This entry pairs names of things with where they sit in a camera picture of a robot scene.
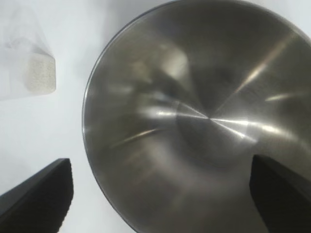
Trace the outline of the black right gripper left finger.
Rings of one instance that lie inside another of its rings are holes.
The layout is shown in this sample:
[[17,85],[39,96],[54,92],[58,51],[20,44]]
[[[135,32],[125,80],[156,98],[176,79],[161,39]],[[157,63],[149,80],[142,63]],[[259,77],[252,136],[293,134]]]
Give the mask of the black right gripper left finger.
[[70,159],[57,159],[0,196],[0,231],[57,233],[72,199]]

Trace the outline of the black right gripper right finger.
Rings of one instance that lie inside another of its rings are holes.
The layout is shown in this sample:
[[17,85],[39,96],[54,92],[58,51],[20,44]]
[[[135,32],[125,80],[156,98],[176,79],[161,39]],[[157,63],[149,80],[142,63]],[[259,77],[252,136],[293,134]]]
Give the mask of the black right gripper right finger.
[[311,183],[276,160],[254,155],[251,197],[270,233],[311,231]]

